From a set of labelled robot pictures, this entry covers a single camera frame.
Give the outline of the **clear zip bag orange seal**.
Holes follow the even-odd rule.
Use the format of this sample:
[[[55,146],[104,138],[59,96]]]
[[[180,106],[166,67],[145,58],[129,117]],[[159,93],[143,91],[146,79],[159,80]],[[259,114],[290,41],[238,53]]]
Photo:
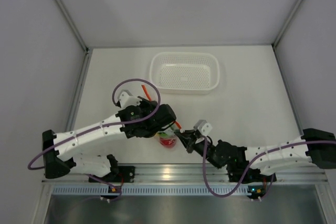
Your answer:
[[[175,131],[179,131],[181,126],[178,122],[172,123],[168,128],[159,131],[155,134],[154,138],[165,148],[173,148],[177,143],[177,136]]]

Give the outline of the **green fake watermelon ball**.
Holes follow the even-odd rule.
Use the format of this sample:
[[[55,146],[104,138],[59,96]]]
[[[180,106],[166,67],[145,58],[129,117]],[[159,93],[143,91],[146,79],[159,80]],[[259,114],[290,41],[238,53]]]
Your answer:
[[[159,138],[162,138],[162,139],[171,139],[174,137],[174,134],[173,133],[167,133],[167,132],[158,132],[158,136]]]

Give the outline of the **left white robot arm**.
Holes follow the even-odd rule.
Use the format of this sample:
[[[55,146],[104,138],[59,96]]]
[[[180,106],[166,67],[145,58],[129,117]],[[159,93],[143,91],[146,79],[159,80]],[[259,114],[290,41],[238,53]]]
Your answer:
[[[119,174],[116,158],[99,148],[107,148],[116,141],[133,137],[151,138],[167,129],[176,120],[168,104],[158,105],[142,97],[126,93],[118,99],[120,110],[107,119],[76,131],[42,133],[44,173],[55,179],[69,173],[90,174],[108,182]]]

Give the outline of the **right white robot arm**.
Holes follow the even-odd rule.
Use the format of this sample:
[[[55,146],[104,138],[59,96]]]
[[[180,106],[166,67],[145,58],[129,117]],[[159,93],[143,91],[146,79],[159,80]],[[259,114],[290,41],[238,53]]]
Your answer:
[[[188,153],[196,152],[203,162],[217,169],[226,168],[229,181],[249,184],[276,180],[275,173],[293,167],[314,164],[320,169],[335,168],[335,136],[309,128],[293,141],[274,146],[244,147],[210,137],[199,130],[176,131]]]

